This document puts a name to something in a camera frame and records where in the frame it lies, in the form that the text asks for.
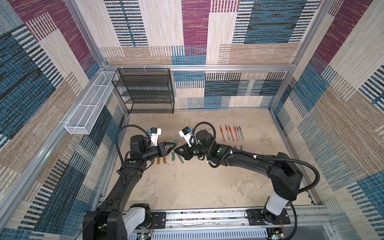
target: wire mesh organizer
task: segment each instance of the wire mesh organizer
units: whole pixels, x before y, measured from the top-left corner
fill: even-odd
[[[128,113],[173,113],[170,71],[167,68],[119,68],[113,85]]]
[[[112,79],[117,79],[115,72],[104,71],[98,76],[65,124],[65,129],[70,134],[89,134],[91,132],[113,90]]]

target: white mesh basket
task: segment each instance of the white mesh basket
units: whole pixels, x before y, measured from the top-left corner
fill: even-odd
[[[115,72],[102,72],[65,125],[70,134],[89,134],[113,89]]]

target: wooden floor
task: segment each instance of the wooden floor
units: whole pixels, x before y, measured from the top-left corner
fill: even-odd
[[[225,144],[240,145],[248,152],[259,154],[287,153],[286,147],[266,109],[242,109],[219,111],[181,111],[174,114],[132,114],[129,124],[136,124],[144,129],[157,127],[162,129],[159,142],[177,138],[178,146],[185,144],[179,131],[184,127],[194,127],[201,121],[213,124],[216,129],[216,141],[223,143],[219,126],[223,128]],[[241,126],[244,141],[229,141],[225,124]],[[212,133],[209,126],[201,125],[197,130],[206,129]],[[131,136],[142,134],[140,130],[128,128],[121,152],[123,156],[129,150]],[[116,161],[114,171],[108,186],[110,192],[119,175],[120,160]],[[167,163],[155,163],[144,172],[141,180],[133,189],[126,210],[135,203],[148,203],[151,209],[191,209],[217,207],[254,207],[264,206],[273,187],[267,177],[239,167],[211,168],[206,161],[196,157],[190,161],[171,160]],[[293,202],[295,205],[309,205],[311,199],[307,192],[299,194]]]

